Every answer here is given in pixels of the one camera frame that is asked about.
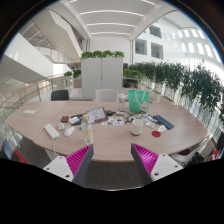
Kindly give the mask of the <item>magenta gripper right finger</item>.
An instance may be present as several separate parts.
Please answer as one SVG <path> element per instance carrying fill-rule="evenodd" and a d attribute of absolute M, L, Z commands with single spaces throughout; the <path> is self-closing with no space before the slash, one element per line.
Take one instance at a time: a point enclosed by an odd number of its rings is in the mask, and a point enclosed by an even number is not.
<path fill-rule="evenodd" d="M 182 169 L 182 166 L 166 153 L 156 154 L 135 143 L 131 144 L 131 154 L 144 185 Z"/>

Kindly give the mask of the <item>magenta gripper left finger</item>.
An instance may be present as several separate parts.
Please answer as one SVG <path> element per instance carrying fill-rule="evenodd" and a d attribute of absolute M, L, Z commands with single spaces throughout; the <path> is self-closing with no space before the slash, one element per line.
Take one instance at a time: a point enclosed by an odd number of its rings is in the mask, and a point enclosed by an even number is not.
<path fill-rule="evenodd" d="M 86 145 L 66 157 L 57 156 L 44 170 L 81 186 L 93 155 L 93 145 Z"/>

